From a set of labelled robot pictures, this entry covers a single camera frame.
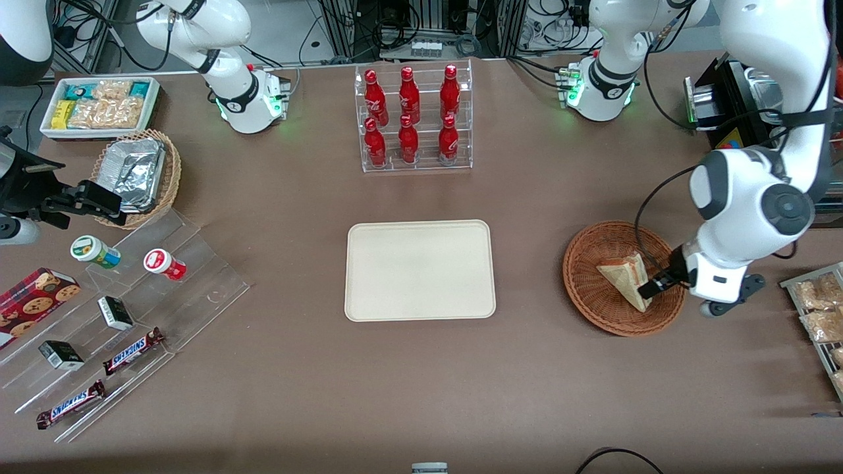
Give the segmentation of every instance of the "wicker basket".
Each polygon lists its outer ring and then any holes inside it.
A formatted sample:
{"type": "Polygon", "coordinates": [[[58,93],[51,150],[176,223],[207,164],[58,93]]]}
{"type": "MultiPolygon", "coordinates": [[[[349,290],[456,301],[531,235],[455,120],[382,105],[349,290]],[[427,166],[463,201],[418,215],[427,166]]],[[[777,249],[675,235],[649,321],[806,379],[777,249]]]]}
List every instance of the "wicker basket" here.
{"type": "MultiPolygon", "coordinates": [[[[653,232],[641,228],[644,245],[657,261],[667,261],[671,249],[653,232]]],[[[646,336],[661,331],[676,319],[685,302],[681,287],[657,295],[644,313],[638,312],[597,270],[607,258],[639,250],[632,224],[606,221],[580,231],[565,251],[562,279],[577,309],[596,326],[618,336],[646,336]]],[[[647,275],[657,271],[644,259],[647,275]]]]}
{"type": "MultiPolygon", "coordinates": [[[[161,212],[166,212],[173,205],[173,201],[175,201],[175,195],[179,191],[179,178],[181,178],[181,158],[179,157],[179,150],[175,149],[173,142],[166,135],[157,130],[144,130],[143,132],[120,137],[112,142],[112,144],[127,140],[139,140],[141,138],[155,138],[167,148],[167,155],[164,157],[164,169],[161,172],[161,182],[158,184],[158,196],[156,197],[155,207],[152,211],[145,214],[127,214],[126,224],[122,226],[103,218],[96,218],[100,224],[127,230],[137,229],[149,219],[161,212]]],[[[97,159],[97,163],[94,165],[94,171],[91,173],[92,181],[96,181],[97,175],[99,175],[99,167],[103,163],[103,157],[108,147],[105,147],[102,153],[99,154],[99,159],[97,159]]]]}

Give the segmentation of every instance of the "coca-cola bottle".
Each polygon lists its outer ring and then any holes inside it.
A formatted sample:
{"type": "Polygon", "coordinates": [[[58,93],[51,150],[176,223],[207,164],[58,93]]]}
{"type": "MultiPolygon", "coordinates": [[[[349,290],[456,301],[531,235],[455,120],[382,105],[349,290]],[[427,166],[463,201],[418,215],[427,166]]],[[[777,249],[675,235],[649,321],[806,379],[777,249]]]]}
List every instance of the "coca-cola bottle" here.
{"type": "Polygon", "coordinates": [[[401,142],[401,159],[407,164],[414,164],[419,158],[419,134],[413,126],[411,116],[401,116],[401,130],[398,132],[401,142]]]}
{"type": "Polygon", "coordinates": [[[439,99],[442,102],[442,120],[448,114],[457,116],[459,113],[459,83],[457,82],[457,67],[453,64],[445,66],[445,80],[439,90],[439,99]]]}
{"type": "Polygon", "coordinates": [[[457,161],[457,142],[459,133],[454,128],[454,114],[447,114],[442,120],[442,131],[439,132],[439,162],[445,166],[452,166],[457,161]]]}
{"type": "Polygon", "coordinates": [[[389,113],[386,111],[384,89],[378,84],[378,74],[369,69],[363,77],[366,79],[366,108],[369,116],[377,121],[378,127],[386,127],[389,123],[389,113]]]}
{"type": "Polygon", "coordinates": [[[413,79],[413,68],[401,68],[401,89],[398,91],[401,100],[401,114],[410,116],[413,124],[422,119],[422,104],[419,99],[419,86],[413,79]]]}
{"type": "Polygon", "coordinates": [[[369,160],[375,168],[383,168],[386,166],[386,142],[384,136],[378,130],[378,123],[372,117],[367,117],[363,125],[366,127],[366,135],[363,136],[363,141],[366,142],[366,153],[369,160]]]}

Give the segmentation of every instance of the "cookie box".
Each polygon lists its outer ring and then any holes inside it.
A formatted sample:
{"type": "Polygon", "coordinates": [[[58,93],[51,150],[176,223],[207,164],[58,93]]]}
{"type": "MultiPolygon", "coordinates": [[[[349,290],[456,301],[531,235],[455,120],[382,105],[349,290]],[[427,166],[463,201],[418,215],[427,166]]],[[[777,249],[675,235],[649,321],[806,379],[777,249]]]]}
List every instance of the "cookie box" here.
{"type": "Polygon", "coordinates": [[[46,318],[79,291],[79,285],[73,278],[39,268],[12,289],[0,294],[0,349],[23,336],[36,322],[46,318]]]}
{"type": "Polygon", "coordinates": [[[50,104],[47,106],[47,112],[44,114],[44,120],[41,121],[40,131],[45,137],[52,138],[57,141],[84,141],[84,140],[108,140],[115,137],[122,137],[134,132],[141,132],[146,130],[149,122],[152,121],[155,105],[158,101],[158,92],[160,85],[158,81],[150,76],[100,76],[100,77],[81,77],[81,78],[66,78],[56,83],[56,90],[50,98],[50,104]],[[56,113],[56,108],[61,102],[65,101],[68,91],[74,88],[84,86],[86,84],[97,83],[100,80],[119,80],[132,81],[134,83],[148,83],[149,86],[145,91],[143,98],[143,107],[141,108],[141,115],[134,128],[98,128],[98,129],[84,129],[84,128],[53,128],[52,119],[56,113]]]}

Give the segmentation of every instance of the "acrylic bottle rack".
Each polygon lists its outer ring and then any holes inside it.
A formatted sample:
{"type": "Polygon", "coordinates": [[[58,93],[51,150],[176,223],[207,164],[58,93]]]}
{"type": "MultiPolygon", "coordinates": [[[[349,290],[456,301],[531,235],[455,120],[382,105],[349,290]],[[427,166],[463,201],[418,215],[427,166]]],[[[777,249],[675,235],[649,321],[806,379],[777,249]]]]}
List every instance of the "acrylic bottle rack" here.
{"type": "Polygon", "coordinates": [[[474,164],[474,144],[472,143],[472,79],[470,61],[451,62],[410,62],[404,64],[373,64],[358,66],[355,70],[354,99],[357,105],[357,133],[360,137],[360,156],[363,172],[373,171],[447,171],[453,169],[470,169],[474,164]],[[459,133],[458,152],[456,162],[452,166],[439,163],[439,131],[442,130],[440,115],[439,90],[444,80],[445,66],[454,64],[457,67],[457,82],[459,83],[459,113],[456,116],[456,130],[459,133]],[[416,124],[419,135],[419,158],[415,164],[407,164],[400,157],[398,131],[401,129],[401,107],[398,91],[401,87],[401,68],[413,68],[413,76],[419,87],[421,97],[421,121],[416,124]],[[366,82],[363,73],[373,69],[378,74],[378,82],[386,94],[386,110],[389,112],[389,123],[380,132],[386,140],[386,166],[375,168],[366,153],[366,143],[363,136],[366,133],[363,121],[368,117],[366,109],[366,82]]]}
{"type": "Polygon", "coordinates": [[[42,432],[57,443],[72,441],[114,408],[249,289],[208,246],[199,229],[172,209],[114,247],[121,252],[120,265],[111,270],[88,266],[77,278],[82,288],[79,295],[0,353],[0,383],[9,401],[7,409],[31,418],[34,431],[40,412],[103,380],[105,399],[91,401],[42,432]],[[187,265],[187,273],[178,282],[143,268],[143,257],[157,247],[187,265]],[[123,300],[134,320],[132,329],[117,331],[105,324],[97,305],[104,295],[123,300]],[[106,377],[102,363],[155,326],[164,334],[164,342],[106,377]],[[38,350],[46,340],[70,342],[85,364],[75,372],[53,369],[38,350]]]}

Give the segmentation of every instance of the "table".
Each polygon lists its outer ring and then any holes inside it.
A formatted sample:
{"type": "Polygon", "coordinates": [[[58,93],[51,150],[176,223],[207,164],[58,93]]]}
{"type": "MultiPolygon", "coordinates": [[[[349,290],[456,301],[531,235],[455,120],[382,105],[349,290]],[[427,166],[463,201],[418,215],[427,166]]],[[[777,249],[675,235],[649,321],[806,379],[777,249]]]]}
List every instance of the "table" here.
{"type": "MultiPolygon", "coordinates": [[[[716,55],[652,58],[674,116],[682,77],[716,55]]],[[[475,168],[421,176],[360,170],[353,67],[303,71],[289,120],[254,136],[220,120],[198,75],[158,76],[156,127],[183,159],[175,207],[254,287],[71,444],[0,410],[0,461],[23,463],[0,471],[385,474],[447,461],[454,474],[573,472],[620,446],[666,472],[839,472],[843,421],[809,416],[839,404],[776,283],[843,260],[840,231],[810,231],[793,260],[756,262],[768,287],[719,320],[689,299],[656,336],[611,336],[565,294],[566,244],[594,222],[632,220],[658,182],[707,151],[705,138],[673,128],[644,89],[617,120],[592,123],[505,61],[473,65],[475,168]],[[344,316],[352,225],[463,218],[491,227],[491,318],[344,316]]],[[[75,182],[102,147],[45,140],[40,153],[75,182]]],[[[671,245],[700,221],[683,180],[643,219],[671,245]]],[[[67,253],[76,236],[124,234],[85,217],[42,228],[37,245],[0,248],[0,288],[38,266],[79,274],[67,253]]],[[[594,471],[647,472],[621,456],[594,471]]]]}

